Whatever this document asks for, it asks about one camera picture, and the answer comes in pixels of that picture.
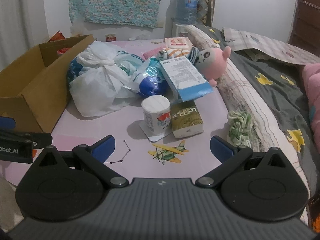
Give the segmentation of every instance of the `plush toy foot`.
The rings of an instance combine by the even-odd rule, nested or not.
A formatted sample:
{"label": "plush toy foot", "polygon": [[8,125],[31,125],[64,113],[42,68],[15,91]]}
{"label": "plush toy foot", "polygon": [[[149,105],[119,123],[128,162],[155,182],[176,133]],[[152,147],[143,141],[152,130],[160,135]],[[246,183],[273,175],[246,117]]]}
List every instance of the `plush toy foot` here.
{"label": "plush toy foot", "polygon": [[215,87],[217,85],[217,82],[214,79],[208,80],[208,82],[212,87]]}

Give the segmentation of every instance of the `gray bedsheet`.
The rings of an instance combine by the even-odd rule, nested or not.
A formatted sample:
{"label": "gray bedsheet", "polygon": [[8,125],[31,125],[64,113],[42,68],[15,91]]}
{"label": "gray bedsheet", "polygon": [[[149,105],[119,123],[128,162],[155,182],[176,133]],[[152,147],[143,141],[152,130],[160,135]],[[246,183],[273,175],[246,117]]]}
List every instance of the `gray bedsheet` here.
{"label": "gray bedsheet", "polygon": [[[209,37],[221,41],[219,45],[222,49],[227,45],[220,30],[203,25],[196,25],[196,27]],[[280,130],[292,140],[292,134],[289,131],[300,129],[305,145],[296,143],[294,140],[291,143],[298,150],[300,166],[307,177],[310,193],[313,196],[320,188],[317,181],[320,156],[313,142],[308,98],[300,83],[297,68],[275,60],[253,62],[243,51],[232,52],[230,59],[266,102],[275,115]]]}

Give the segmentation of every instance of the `open cardboard box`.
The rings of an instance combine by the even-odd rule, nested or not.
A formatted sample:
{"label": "open cardboard box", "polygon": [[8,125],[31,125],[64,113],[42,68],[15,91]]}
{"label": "open cardboard box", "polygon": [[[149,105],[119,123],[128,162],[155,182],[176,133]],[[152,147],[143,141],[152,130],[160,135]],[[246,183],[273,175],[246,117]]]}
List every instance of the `open cardboard box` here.
{"label": "open cardboard box", "polygon": [[[70,61],[92,42],[87,35],[42,43],[1,71],[0,128],[1,123],[15,123],[16,131],[51,133],[70,99]],[[70,47],[58,57],[57,50]]]}

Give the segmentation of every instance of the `gray ribbed panel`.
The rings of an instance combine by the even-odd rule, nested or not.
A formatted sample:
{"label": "gray ribbed panel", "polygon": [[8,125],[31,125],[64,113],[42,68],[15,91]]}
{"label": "gray ribbed panel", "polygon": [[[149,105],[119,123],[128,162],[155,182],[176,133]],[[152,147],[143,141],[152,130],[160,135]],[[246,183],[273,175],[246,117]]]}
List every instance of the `gray ribbed panel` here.
{"label": "gray ribbed panel", "polygon": [[315,233],[298,219],[257,223],[228,210],[213,190],[190,179],[135,179],[113,189],[93,212],[65,223],[26,219],[13,240],[311,240]]}

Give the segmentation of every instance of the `white curtain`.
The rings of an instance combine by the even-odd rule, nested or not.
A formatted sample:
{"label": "white curtain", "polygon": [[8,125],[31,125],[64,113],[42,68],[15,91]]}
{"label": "white curtain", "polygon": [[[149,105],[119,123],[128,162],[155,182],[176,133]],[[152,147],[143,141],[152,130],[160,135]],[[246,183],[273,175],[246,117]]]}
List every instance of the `white curtain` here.
{"label": "white curtain", "polygon": [[26,28],[22,0],[0,0],[0,71],[29,49]]}

